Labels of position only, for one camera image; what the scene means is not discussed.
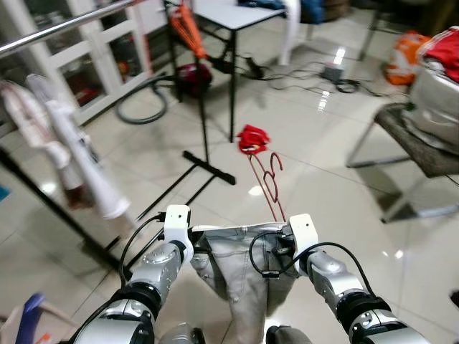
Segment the clothes rack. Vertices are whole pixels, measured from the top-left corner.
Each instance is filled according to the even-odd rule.
[[[47,27],[43,30],[38,32],[34,32],[32,34],[28,34],[26,36],[21,37],[20,39],[6,43],[0,46],[0,59],[2,57],[6,57],[10,54],[18,52],[19,50],[27,48],[31,44],[35,44],[37,42],[42,42],[50,37],[61,34],[65,31],[74,29],[80,25],[86,24],[88,22],[94,21],[96,19],[103,18],[104,16],[109,16],[116,12],[122,11],[123,9],[137,4],[139,0],[120,0],[111,5],[105,6],[101,9],[97,9],[95,11],[90,11],[88,13],[82,14],[80,16],[73,17],[64,21],[60,24]],[[205,154],[205,161],[197,158],[193,154],[188,151],[183,152],[183,157],[193,163],[193,165],[184,172],[182,176],[180,176],[169,188],[166,189],[164,193],[162,193],[145,211],[142,212],[137,218],[137,220],[141,220],[144,216],[150,212],[155,205],[159,203],[161,199],[163,199],[169,192],[171,192],[179,183],[181,183],[186,176],[188,176],[196,167],[200,167],[209,171],[212,176],[207,180],[204,185],[197,190],[197,192],[188,200],[187,204],[190,204],[216,177],[226,181],[231,185],[236,184],[236,180],[234,176],[231,176],[228,173],[222,172],[218,168],[211,166],[209,164],[209,150],[208,150],[208,142],[207,142],[207,126],[205,123],[205,116],[204,116],[204,98],[203,92],[199,92],[199,108],[201,120],[202,120],[202,132],[203,132],[203,141],[204,141],[204,154]],[[19,164],[9,155],[6,149],[0,146],[0,165],[5,167],[10,173],[14,174],[35,196],[37,196],[46,206],[49,207],[53,213],[58,216],[61,220],[63,220],[71,230],[73,230],[77,235],[83,238],[84,242],[86,243],[87,247],[90,248],[104,263],[108,264],[113,269],[117,270],[120,261],[112,253],[110,250],[118,243],[119,238],[113,240],[107,247],[103,247],[100,243],[98,243],[94,238],[92,238],[59,204],[54,202],[47,194],[45,194],[40,188],[33,182],[33,180],[20,168]],[[129,270],[132,265],[137,261],[138,258],[145,253],[145,251],[154,243],[156,237],[160,235],[158,233],[155,238],[144,247],[142,248],[141,252],[138,253],[125,267],[125,275],[129,278],[132,274]]]

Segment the red cloth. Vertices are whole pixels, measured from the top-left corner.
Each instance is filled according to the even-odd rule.
[[[436,35],[422,50],[424,58],[438,60],[445,68],[445,74],[459,82],[459,27],[451,27]]]
[[[266,151],[266,144],[270,142],[270,138],[264,130],[248,124],[237,137],[240,138],[238,143],[240,151],[248,155]]]

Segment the glass door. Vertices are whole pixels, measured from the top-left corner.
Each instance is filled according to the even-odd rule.
[[[24,5],[37,29],[44,29],[60,24],[72,18],[75,14],[66,1],[61,0],[24,0]],[[72,47],[82,41],[79,29],[63,32],[46,41],[51,55]]]
[[[86,0],[89,10],[98,9],[114,0]],[[122,11],[95,21],[97,41],[104,44],[106,67],[110,69],[112,82],[117,85],[120,97],[143,82],[146,77],[146,54],[142,36],[138,30],[136,9]]]
[[[33,30],[60,24],[87,12],[80,0],[21,0],[21,7],[32,21]],[[54,82],[66,88],[80,108],[78,122],[84,122],[115,100],[116,87],[105,69],[103,49],[95,40],[89,23],[47,39],[41,54],[45,70]]]

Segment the blue object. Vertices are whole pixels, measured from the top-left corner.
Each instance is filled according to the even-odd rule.
[[[16,344],[34,344],[35,330],[42,314],[40,305],[43,301],[44,295],[37,293],[33,294],[24,304]]]
[[[284,4],[281,0],[237,0],[239,6],[262,7],[264,9],[283,9]]]
[[[4,200],[9,195],[9,190],[0,185],[0,201]]]
[[[301,0],[301,6],[311,15],[313,24],[322,24],[322,0]]]

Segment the black stand base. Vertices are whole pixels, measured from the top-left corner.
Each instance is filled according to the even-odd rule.
[[[171,192],[177,185],[179,185],[186,176],[188,176],[196,167],[203,168],[204,170],[210,172],[212,174],[212,177],[207,179],[207,181],[194,193],[193,196],[190,197],[190,199],[187,201],[186,205],[189,206],[197,196],[200,195],[201,192],[204,191],[206,187],[215,179],[215,178],[220,178],[223,181],[226,181],[230,185],[236,185],[236,178],[232,176],[229,173],[225,173],[218,168],[215,168],[214,166],[210,165],[206,161],[203,161],[193,154],[191,154],[189,151],[184,150],[183,152],[183,157],[187,159],[188,161],[191,161],[193,165],[185,171],[184,174],[182,174],[180,177],[177,178],[175,182],[171,184],[170,187],[167,188],[165,192],[163,192],[150,206],[148,206],[142,214],[140,214],[137,217],[137,220],[142,219],[147,215],[148,212],[150,212],[169,192]],[[137,253],[134,258],[130,260],[129,263],[127,263],[126,267],[130,269],[144,254],[145,252],[155,243],[156,240],[158,240],[159,237],[161,237],[164,234],[164,228],[162,228],[158,233],[156,233],[150,241]]]
[[[33,180],[19,167],[8,153],[0,147],[0,163],[12,174],[14,174],[35,196],[37,196],[48,208],[55,213],[57,217],[63,220],[71,230],[77,233],[84,239],[85,246],[90,249],[91,252],[97,255],[104,263],[108,264],[114,270],[117,270],[120,261],[115,258],[107,249],[101,244],[94,240],[86,231],[67,214],[62,207],[54,202],[50,197],[47,196],[40,188],[33,182]],[[131,277],[131,272],[126,269],[126,277]]]

